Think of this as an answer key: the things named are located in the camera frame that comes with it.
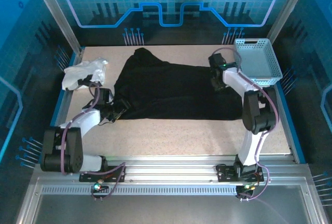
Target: blue pin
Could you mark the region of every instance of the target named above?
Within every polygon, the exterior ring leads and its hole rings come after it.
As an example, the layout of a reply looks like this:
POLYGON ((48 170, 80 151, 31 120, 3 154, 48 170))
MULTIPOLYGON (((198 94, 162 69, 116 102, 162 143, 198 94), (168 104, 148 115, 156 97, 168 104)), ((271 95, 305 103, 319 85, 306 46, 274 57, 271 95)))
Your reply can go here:
POLYGON ((38 159, 33 158, 33 157, 29 156, 29 155, 26 154, 26 153, 23 154, 23 157, 24 157, 24 158, 30 158, 30 159, 32 159, 32 160, 36 160, 36 161, 38 162, 38 159))
POLYGON ((312 178, 316 178, 316 177, 319 177, 319 176, 327 176, 327 171, 324 171, 322 174, 320 175, 316 175, 316 176, 313 176, 312 178))
POLYGON ((27 164, 25 164, 25 163, 23 163, 23 162, 21 162, 21 164, 20 164, 21 166, 26 166, 26 167, 29 167, 29 168, 32 168, 32 169, 34 169, 34 167, 32 167, 32 166, 30 166, 30 165, 27 165, 27 164))
POLYGON ((33 150, 33 151, 35 151, 35 152, 37 152, 37 153, 41 153, 40 150, 36 150, 36 149, 32 148, 30 145, 26 145, 26 148, 27 148, 27 149, 30 149, 30 150, 33 150))
POLYGON ((331 181, 328 181, 328 182, 325 183, 325 184, 319 184, 319 185, 316 185, 316 188, 317 188, 317 187, 321 187, 321 186, 329 186, 329 187, 331 187, 331 186, 332 186, 332 183, 331 183, 331 181))
POLYGON ((22 160, 22 161, 25 161, 25 162, 28 162, 28 163, 33 163, 33 164, 36 164, 36 163, 34 163, 34 162, 31 162, 31 161, 29 161, 29 160, 27 160, 27 159, 20 158, 20 156, 19 156, 19 155, 16 155, 16 156, 15 156, 15 159, 16 159, 16 160, 19 160, 19 159, 20 159, 20 160, 22 160))
POLYGON ((39 155, 37 155, 37 154, 35 154, 35 153, 31 152, 31 151, 28 151, 28 150, 24 149, 22 146, 19 147, 19 150, 25 151, 25 152, 27 152, 29 154, 32 154, 32 155, 34 155, 36 157, 39 157, 39 155))
POLYGON ((29 142, 28 140, 26 140, 26 138, 24 137, 24 138, 22 138, 22 142, 23 143, 28 143, 28 144, 30 144, 30 145, 32 145, 32 146, 34 146, 34 147, 37 147, 38 149, 42 149, 40 146, 38 146, 38 145, 35 145, 34 143, 32 143, 32 142, 29 142))
POLYGON ((30 140, 30 141, 33 141, 33 142, 36 142, 37 144, 40 144, 41 146, 43 146, 42 143, 38 142, 37 140, 33 139, 32 137, 29 137, 29 140, 30 140))

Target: robotic arm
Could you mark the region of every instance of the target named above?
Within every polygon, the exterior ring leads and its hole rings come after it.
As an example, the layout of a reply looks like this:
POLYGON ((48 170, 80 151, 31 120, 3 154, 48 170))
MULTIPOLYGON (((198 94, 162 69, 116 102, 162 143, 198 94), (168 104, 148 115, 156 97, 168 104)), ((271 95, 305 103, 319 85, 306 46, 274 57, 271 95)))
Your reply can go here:
MULTIPOLYGON (((89 108, 91 102, 93 100, 83 108, 83 111, 89 108)), ((104 156, 83 154, 82 137, 104 118, 114 122, 129 107, 129 103, 124 100, 113 102, 113 95, 110 89, 100 88, 100 96, 95 106, 77 118, 67 131, 64 145, 64 170, 66 173, 107 170, 108 165, 104 156)), ((43 171, 61 171, 61 139, 67 124, 68 122, 61 124, 59 127, 49 127, 45 131, 40 163, 43 171)))
MULTIPOLYGON (((218 165, 218 179, 219 181, 252 182, 257 181, 256 175, 259 174, 260 181, 263 181, 262 169, 256 164, 259 158, 255 159, 255 154, 260 153, 267 137, 267 134, 263 136, 258 147, 262 133, 270 130, 276 124, 272 106, 263 94, 249 83, 250 80, 245 75, 238 73, 235 63, 226 64, 221 54, 210 56, 209 62, 213 75, 212 84, 215 89, 232 87, 241 96, 242 121, 245 127, 244 141, 233 167, 218 165)), ((266 87, 264 91, 276 106, 274 87, 266 87)))

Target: glass enclosure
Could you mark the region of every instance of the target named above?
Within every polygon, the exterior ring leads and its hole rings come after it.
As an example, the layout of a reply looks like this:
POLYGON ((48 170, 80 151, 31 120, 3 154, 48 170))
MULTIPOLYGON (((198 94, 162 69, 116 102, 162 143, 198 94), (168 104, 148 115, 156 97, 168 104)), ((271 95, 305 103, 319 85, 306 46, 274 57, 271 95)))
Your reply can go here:
POLYGON ((0 0, 0 9, 0 214, 12 223, 39 157, 22 139, 42 140, 72 50, 43 0, 0 0))
POLYGON ((58 0, 83 46, 266 37, 286 0, 58 0))
MULTIPOLYGON (((57 1, 82 46, 225 45, 235 38, 267 37, 287 2, 57 1)), ((11 223, 38 162, 39 141, 50 125, 73 51, 43 0, 0 0, 0 6, 0 170, 6 175, 0 213, 3 223, 11 223)), ((331 0, 299 0, 273 47, 284 74, 278 86, 305 159, 314 174, 321 174, 332 169, 331 0)))
MULTIPOLYGON (((281 86, 305 159, 313 175, 330 173, 331 0, 299 0, 273 47, 284 72, 281 86)), ((329 199, 329 193, 322 199, 329 199)))

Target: white robotic arm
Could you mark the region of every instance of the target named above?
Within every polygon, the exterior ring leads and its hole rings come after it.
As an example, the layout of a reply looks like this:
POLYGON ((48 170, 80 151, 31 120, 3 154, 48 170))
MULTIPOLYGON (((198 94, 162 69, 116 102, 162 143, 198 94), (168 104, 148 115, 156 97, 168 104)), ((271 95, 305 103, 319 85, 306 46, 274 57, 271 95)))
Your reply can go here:
MULTIPOLYGON (((241 76, 239 76, 239 73, 238 73, 236 67, 231 67, 231 68, 228 68, 225 71, 223 71, 223 82, 226 85, 229 85, 231 88, 233 88, 236 91, 236 93, 238 93, 241 96, 242 103, 244 100, 245 92, 258 91, 258 89, 253 87, 246 80, 244 80, 241 76)), ((245 131, 244 141, 243 141, 242 147, 238 154, 238 157, 244 166, 256 164, 255 152, 256 152, 258 142, 259 142, 261 135, 262 135, 262 132, 258 132, 257 134, 254 134, 252 131, 249 131, 249 130, 245 131)), ((264 135, 258 153, 260 153, 261 147, 262 147, 263 142, 266 139, 266 137, 267 137, 267 135, 264 135)))
POLYGON ((246 77, 235 63, 226 64, 221 54, 209 57, 212 70, 212 84, 216 90, 231 87, 242 99, 242 121, 245 127, 244 141, 233 166, 217 165, 219 181, 257 181, 262 176, 257 165, 261 147, 267 137, 267 131, 276 124, 273 107, 264 95, 268 95, 276 106, 276 94, 273 87, 259 90, 257 85, 246 77))

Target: blue wall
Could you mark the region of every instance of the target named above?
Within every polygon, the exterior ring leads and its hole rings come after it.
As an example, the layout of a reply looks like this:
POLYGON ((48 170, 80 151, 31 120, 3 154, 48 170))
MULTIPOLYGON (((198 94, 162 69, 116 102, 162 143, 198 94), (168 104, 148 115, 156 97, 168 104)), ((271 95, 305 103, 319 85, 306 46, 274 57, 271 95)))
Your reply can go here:
POLYGON ((0 82, 0 149, 9 145, 0 163, 1 223, 13 223, 21 207, 32 169, 21 166, 22 138, 42 141, 60 92, 63 72, 54 58, 58 45, 71 56, 61 31, 43 0, 0 0, 0 76, 20 92, 23 111, 15 125, 17 96, 0 82))
POLYGON ((232 43, 224 39, 228 32, 262 37, 285 1, 58 0, 84 46, 126 45, 130 39, 123 34, 131 27, 140 28, 150 45, 232 43))

